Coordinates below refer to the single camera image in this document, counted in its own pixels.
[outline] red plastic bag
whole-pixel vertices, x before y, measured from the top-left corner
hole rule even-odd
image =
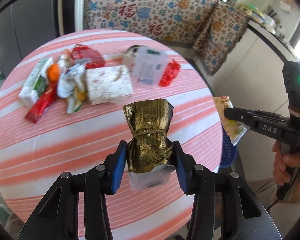
[[[34,104],[26,115],[26,119],[32,123],[38,122],[41,116],[47,111],[47,109],[56,102],[59,97],[57,95],[58,82],[51,83],[39,100]]]
[[[104,67],[106,62],[101,54],[88,46],[77,44],[71,52],[75,64],[87,60],[86,69]]]
[[[174,60],[172,60],[172,62],[169,62],[159,82],[159,86],[161,87],[169,86],[172,80],[174,80],[178,76],[180,69],[181,66]]]

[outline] human hand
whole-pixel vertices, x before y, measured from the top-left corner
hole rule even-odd
[[[300,153],[282,155],[279,141],[276,141],[272,146],[272,152],[275,152],[274,182],[279,186],[283,186],[284,183],[289,183],[291,179],[290,174],[286,171],[287,166],[292,168],[300,166]],[[300,175],[295,181],[295,188],[288,203],[300,203]]]

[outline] red package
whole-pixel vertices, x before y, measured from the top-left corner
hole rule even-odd
[[[75,64],[87,60],[86,69],[104,67],[106,62],[101,54],[85,45],[77,44],[71,52],[71,57]]]
[[[174,80],[178,76],[180,69],[181,66],[174,60],[172,60],[172,62],[169,62],[159,82],[159,86],[161,87],[169,86],[172,80]]]
[[[56,102],[59,97],[57,95],[58,82],[51,83],[39,100],[34,104],[26,115],[26,119],[32,123],[38,122],[41,116],[47,111],[47,109]]]

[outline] pink and white tablecloth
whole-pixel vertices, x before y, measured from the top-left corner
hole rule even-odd
[[[132,98],[121,105],[84,106],[68,115],[66,101],[59,100],[37,124],[30,123],[25,119],[28,109],[18,100],[26,78],[42,57],[56,59],[77,43],[98,50],[108,66],[119,65],[122,54],[138,44],[166,51],[182,69],[169,87],[135,89]],[[8,206],[26,221],[63,171],[87,172],[114,153],[120,140],[132,139],[122,111],[124,104],[156,98],[166,98],[174,106],[169,139],[179,140],[184,152],[193,155],[197,163],[217,169],[222,148],[218,113],[205,82],[176,52],[150,38],[114,30],[72,33],[32,52],[0,90],[0,191]],[[162,240],[189,220],[193,197],[183,194],[175,172],[164,187],[131,191],[125,170],[117,194],[107,196],[106,201],[115,240]],[[84,239],[83,194],[78,220],[79,236]]]

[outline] blue basket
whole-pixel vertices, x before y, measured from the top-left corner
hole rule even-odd
[[[220,162],[220,168],[227,168],[231,166],[238,154],[238,149],[236,146],[233,146],[230,140],[230,137],[223,130],[222,138],[222,156]]]

